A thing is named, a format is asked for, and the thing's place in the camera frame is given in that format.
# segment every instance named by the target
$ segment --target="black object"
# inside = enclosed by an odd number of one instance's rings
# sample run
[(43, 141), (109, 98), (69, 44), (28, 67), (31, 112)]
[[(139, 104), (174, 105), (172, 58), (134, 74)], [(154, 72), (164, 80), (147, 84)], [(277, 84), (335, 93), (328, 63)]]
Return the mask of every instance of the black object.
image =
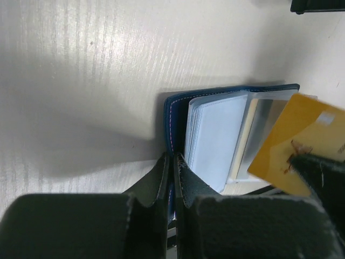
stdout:
[(314, 156), (292, 160), (315, 200), (265, 195), (271, 189), (221, 196), (181, 154), (173, 165), (169, 160), (164, 154), (123, 194), (18, 198), (0, 224), (0, 258), (165, 258), (172, 178), (180, 259), (344, 258), (343, 164)]
[(18, 198), (0, 224), (0, 258), (165, 258), (169, 157), (124, 194)]
[(299, 155), (291, 163), (320, 200), (344, 240), (345, 163), (311, 154)]
[(174, 157), (178, 258), (343, 258), (315, 200), (221, 196)]
[(292, 0), (291, 11), (298, 15), (305, 12), (345, 11), (345, 0)]

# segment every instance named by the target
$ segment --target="yellow card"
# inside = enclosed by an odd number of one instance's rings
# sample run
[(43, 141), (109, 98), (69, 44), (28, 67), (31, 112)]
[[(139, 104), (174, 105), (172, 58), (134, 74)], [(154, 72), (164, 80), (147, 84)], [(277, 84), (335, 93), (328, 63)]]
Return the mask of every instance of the yellow card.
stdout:
[(289, 160), (297, 154), (345, 160), (345, 111), (294, 94), (251, 163), (248, 172), (284, 192), (309, 196)]

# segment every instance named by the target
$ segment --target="white table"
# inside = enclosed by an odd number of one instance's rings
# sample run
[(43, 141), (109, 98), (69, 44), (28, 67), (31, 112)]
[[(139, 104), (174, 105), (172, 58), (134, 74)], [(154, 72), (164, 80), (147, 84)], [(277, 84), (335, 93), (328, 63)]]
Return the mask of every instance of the white table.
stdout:
[(0, 215), (25, 193), (128, 188), (165, 149), (171, 92), (299, 83), (345, 107), (342, 13), (298, 16), (283, 0), (31, 2), (0, 2)]

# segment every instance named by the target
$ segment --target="card holder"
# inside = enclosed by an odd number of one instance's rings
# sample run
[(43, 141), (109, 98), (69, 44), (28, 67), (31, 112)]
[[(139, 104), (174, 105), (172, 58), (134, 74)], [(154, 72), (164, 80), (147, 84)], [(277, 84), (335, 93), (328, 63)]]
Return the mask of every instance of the card holder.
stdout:
[(202, 90), (186, 91), (168, 97), (164, 103), (164, 138), (167, 152), (170, 156), (184, 151), (185, 130), (187, 126), (189, 101), (202, 96), (211, 96), (222, 93), (235, 93), (238, 91), (272, 92), (279, 90), (299, 90), (298, 84), (278, 86), (228, 86)]
[[(171, 96), (164, 105), (167, 151), (184, 153), (188, 166), (218, 192), (227, 182), (256, 181), (247, 174), (247, 163), (255, 156), (250, 150), (260, 145), (253, 140), (270, 131), (257, 121), (267, 121), (267, 113), (274, 113), (273, 100), (287, 101), (298, 89), (298, 84), (237, 86)], [(265, 129), (261, 135), (254, 130), (260, 127)]]

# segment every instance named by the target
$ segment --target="blue card holder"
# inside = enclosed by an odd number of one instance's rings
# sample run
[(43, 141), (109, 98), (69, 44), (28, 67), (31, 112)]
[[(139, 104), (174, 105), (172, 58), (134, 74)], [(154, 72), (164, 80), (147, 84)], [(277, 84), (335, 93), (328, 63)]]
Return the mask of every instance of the blue card holder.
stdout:
[(185, 132), (187, 126), (189, 101), (193, 98), (213, 94), (234, 93), (238, 91), (272, 92), (282, 90), (299, 90), (298, 84), (277, 86), (228, 86), (202, 90), (186, 91), (168, 97), (164, 103), (164, 137), (167, 152), (170, 156), (184, 153)]

